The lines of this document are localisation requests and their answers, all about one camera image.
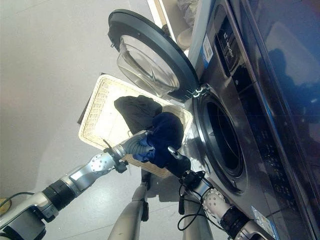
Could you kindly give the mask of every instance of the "open washer door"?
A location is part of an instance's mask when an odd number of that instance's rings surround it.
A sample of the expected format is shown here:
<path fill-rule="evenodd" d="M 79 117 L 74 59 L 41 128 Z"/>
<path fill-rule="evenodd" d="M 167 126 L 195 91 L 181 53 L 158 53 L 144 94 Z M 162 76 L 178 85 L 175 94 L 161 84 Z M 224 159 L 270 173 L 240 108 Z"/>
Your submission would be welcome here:
<path fill-rule="evenodd" d="M 108 36 L 118 50 L 117 64 L 139 88 L 158 97 L 169 95 L 181 102 L 200 86 L 192 64 L 158 26 L 125 9 L 109 15 Z"/>

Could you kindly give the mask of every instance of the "dark blue cloth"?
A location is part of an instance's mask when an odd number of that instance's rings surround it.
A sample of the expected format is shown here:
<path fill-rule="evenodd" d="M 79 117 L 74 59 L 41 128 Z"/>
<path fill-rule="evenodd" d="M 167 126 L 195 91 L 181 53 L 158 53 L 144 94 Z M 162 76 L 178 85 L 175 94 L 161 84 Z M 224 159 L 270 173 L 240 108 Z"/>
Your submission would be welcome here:
<path fill-rule="evenodd" d="M 154 147 L 154 151 L 135 154 L 133 158 L 141 162 L 150 161 L 159 168 L 164 168 L 169 161 L 175 160 L 168 147 L 181 148 L 184 127 L 180 119 L 171 112 L 162 112 L 155 116 L 152 126 L 152 133 L 148 134 L 142 143 Z"/>

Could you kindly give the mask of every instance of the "laundry basket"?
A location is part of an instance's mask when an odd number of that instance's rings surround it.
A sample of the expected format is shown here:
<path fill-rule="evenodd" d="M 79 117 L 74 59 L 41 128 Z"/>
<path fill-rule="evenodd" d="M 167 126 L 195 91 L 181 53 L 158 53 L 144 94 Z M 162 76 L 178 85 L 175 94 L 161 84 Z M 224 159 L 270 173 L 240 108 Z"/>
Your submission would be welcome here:
<path fill-rule="evenodd" d="M 183 124 L 184 141 L 193 120 L 190 112 L 108 74 L 101 75 L 96 82 L 81 123 L 79 138 L 103 150 L 108 147 L 104 140 L 114 147 L 132 136 L 124 118 L 115 108 L 114 101 L 124 96 L 137 97 L 139 95 L 152 98 L 162 106 L 163 112 L 171 112 L 180 118 Z M 133 159 L 132 155 L 126 155 L 123 160 L 162 178 L 170 175 L 166 168 L 159 168 L 150 162 L 140 162 Z"/>

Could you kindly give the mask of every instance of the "barcode sticker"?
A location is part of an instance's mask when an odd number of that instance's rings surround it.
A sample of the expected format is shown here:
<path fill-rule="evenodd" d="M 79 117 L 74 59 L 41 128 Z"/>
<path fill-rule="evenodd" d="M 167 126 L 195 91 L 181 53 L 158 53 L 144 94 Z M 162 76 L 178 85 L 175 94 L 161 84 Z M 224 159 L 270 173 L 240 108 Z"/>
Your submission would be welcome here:
<path fill-rule="evenodd" d="M 205 61 L 207 63 L 209 63 L 211 58 L 212 58 L 212 56 L 214 55 L 214 53 L 212 51 L 212 48 L 211 48 L 211 45 L 210 45 L 209 38 L 208 38 L 207 34 L 205 34 L 205 36 L 204 36 L 202 48 L 203 48 Z"/>

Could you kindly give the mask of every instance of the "floor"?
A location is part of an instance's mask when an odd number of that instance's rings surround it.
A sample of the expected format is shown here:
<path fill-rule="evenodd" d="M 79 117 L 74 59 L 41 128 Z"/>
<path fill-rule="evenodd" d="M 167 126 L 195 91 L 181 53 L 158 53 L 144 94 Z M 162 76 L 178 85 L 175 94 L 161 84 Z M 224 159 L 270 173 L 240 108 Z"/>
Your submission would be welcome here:
<path fill-rule="evenodd" d="M 42 191 L 99 150 L 77 120 L 101 72 L 124 79 L 107 36 L 108 16 L 152 19 L 147 0 L 1 0 L 0 196 Z M 106 239 L 140 184 L 140 169 L 111 172 L 46 225 L 45 240 Z M 182 239 L 178 182 L 153 178 L 140 239 Z M 18 196 L 13 205 L 26 197 Z M 221 232 L 215 239 L 226 239 Z"/>

